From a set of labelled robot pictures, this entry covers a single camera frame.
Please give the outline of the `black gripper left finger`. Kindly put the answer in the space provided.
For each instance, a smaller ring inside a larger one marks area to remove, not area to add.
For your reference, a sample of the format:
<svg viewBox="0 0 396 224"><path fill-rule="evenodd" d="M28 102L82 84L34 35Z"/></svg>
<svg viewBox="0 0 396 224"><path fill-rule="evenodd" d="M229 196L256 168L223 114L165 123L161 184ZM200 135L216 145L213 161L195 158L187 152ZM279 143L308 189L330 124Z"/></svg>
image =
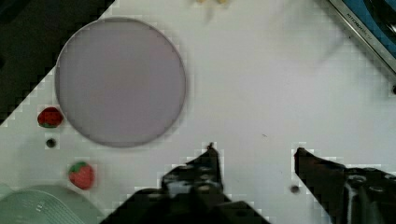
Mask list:
<svg viewBox="0 0 396 224"><path fill-rule="evenodd" d="M224 193L219 153L206 152L165 174L158 189L141 189L100 224L270 224Z"/></svg>

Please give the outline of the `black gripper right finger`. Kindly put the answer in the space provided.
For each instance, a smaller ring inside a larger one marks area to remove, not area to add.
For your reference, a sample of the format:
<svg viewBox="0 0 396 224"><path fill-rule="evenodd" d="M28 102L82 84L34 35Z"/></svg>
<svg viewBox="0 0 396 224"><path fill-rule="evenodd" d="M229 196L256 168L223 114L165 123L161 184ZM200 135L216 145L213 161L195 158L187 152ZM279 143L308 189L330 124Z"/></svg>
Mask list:
<svg viewBox="0 0 396 224"><path fill-rule="evenodd" d="M303 147L294 154L294 170L332 224L396 224L394 175L372 167L347 168Z"/></svg>

